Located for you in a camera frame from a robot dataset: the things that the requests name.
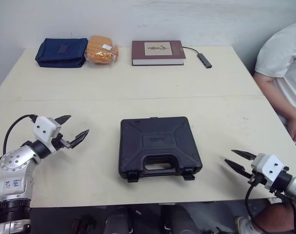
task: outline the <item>book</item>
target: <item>book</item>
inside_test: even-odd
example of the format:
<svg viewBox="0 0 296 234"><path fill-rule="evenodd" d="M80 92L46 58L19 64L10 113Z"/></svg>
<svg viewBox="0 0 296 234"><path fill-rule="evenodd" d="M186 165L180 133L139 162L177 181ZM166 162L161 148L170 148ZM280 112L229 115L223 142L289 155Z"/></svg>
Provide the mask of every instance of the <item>book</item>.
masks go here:
<svg viewBox="0 0 296 234"><path fill-rule="evenodd" d="M135 40L132 42L132 64L183 65L185 53L180 40Z"/></svg>

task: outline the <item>gray floor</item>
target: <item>gray floor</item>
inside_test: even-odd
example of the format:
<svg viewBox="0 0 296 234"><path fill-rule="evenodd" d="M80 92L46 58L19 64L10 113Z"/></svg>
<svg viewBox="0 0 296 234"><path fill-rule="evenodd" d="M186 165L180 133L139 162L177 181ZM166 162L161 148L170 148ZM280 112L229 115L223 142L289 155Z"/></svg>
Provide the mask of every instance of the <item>gray floor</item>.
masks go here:
<svg viewBox="0 0 296 234"><path fill-rule="evenodd" d="M251 200L251 208L255 214L261 211L268 201L265 199ZM234 225L235 216L248 216L244 201L223 201L223 202L192 202L180 203L185 207L193 218L200 232L209 229L217 233L216 227L226 232L236 232ZM132 205L138 210L147 222L156 222L160 216L158 204ZM91 215L96 221L96 229L92 234L101 234L104 229L107 217L116 210L116 206L107 207L71 207L71 208L33 208L31 211L32 234L70 234L73 220L80 219L82 215ZM145 232L158 234L157 229L145 226Z"/></svg>

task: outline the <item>silver robot arm segment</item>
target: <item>silver robot arm segment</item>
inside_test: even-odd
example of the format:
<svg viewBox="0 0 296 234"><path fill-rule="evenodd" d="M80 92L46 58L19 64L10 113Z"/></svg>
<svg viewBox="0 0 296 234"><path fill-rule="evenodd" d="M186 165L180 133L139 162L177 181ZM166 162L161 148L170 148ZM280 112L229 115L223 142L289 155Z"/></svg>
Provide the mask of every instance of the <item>silver robot arm segment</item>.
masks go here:
<svg viewBox="0 0 296 234"><path fill-rule="evenodd" d="M10 151L0 160L0 234L28 234L31 229L30 201L33 189L33 171L41 160L61 148L74 148L81 143L89 130L81 132L75 140L62 139L61 124L71 116L57 119L33 119L36 141L25 142L19 149Z"/></svg>

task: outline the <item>white table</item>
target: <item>white table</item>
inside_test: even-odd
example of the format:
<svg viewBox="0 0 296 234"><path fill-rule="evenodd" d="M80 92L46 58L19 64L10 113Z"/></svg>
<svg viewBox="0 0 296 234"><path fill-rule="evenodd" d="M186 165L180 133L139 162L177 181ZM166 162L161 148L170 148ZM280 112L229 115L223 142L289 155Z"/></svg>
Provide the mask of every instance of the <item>white table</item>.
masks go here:
<svg viewBox="0 0 296 234"><path fill-rule="evenodd" d="M250 161L231 152L232 149L274 153L291 168L290 173L296 175L295 145L234 52L228 46L197 49L205 50L205 56L216 66L211 72L215 73L219 82L223 82L219 77L227 74L226 68L231 67L229 69L235 71L235 67L238 67L240 74L238 72L236 76L231 76L230 73L226 75L230 80L223 82L221 95L216 93L212 75L209 75L211 79L202 82L195 79L195 74L198 74L199 78L207 77L202 74L210 74L210 70L203 69L202 64L196 65L195 61L189 61L193 60L193 54L187 51L186 65L180 66L179 69L185 68L192 80L173 76L172 79L182 85L177 87L179 92L175 92L175 86L171 86L167 77L167 82L164 82L161 75L158 79L151 79L148 89L152 90L154 87L152 91L155 92L152 93L145 88L136 87L133 83L125 85L127 91L123 92L117 92L117 88L116 93L113 90L101 89L99 83L109 87L114 84L113 80L123 85L126 81L135 79L131 66L122 66L122 69L132 71L132 77L124 72L118 76L118 71L114 71L114 66L121 66L119 63L127 66L126 59L130 63L129 58L121 56L119 63L113 64L111 68L100 68L100 72L102 69L107 70L107 82L103 78L95 77L93 80L91 73L98 73L98 67L92 69L88 64L78 70L62 69L72 80L66 84L68 92L62 96L57 89L47 85L53 80L55 84L61 82L56 73L62 80L66 80L61 70L38 68L33 61L36 51L27 50L0 88L0 154L7 128L23 114L37 113L48 117L71 114L73 117L61 129L66 139L72 139L77 133L90 129L81 145L73 150L57 152L54 156L44 159L36 168L32 206L66 207L243 199L249 186L247 179L232 171L223 160L228 158L236 161L245 166L247 171ZM123 55L127 50L123 48L120 52ZM225 61L230 61L228 57L233 58L233 62L221 69L217 65L219 63L215 63L221 60L221 57ZM149 69L154 72L155 68L160 67L135 67L137 71L145 71L139 73L146 74L137 76L137 84L147 83L145 79ZM163 74L177 69L173 66L161 68L164 69ZM76 73L80 78L75 80L72 73ZM90 81L89 86L87 81L82 83L85 78ZM240 88L234 88L232 84L235 81L231 79L237 80ZM26 86L28 83L34 83L32 86L38 87L38 93L32 88L22 89L30 87ZM170 86L161 92L156 83ZM195 93L195 83L205 95ZM84 92L84 89L92 86L98 92ZM188 87L192 91L191 94L188 94ZM201 155L203 169L196 174L195 181L184 181L181 176L164 176L141 178L138 183L127 183L118 174L120 121L124 118L174 116L188 117ZM8 150L15 149L22 142L31 139L32 123L25 120L13 130ZM251 197L269 196L270 193L259 186Z"/></svg>
<svg viewBox="0 0 296 234"><path fill-rule="evenodd" d="M82 68L41 68L36 50L25 50L3 85L5 100L96 100L261 95L231 46L198 47L212 68L185 50L184 66L132 66L129 48L118 62Z"/></svg>

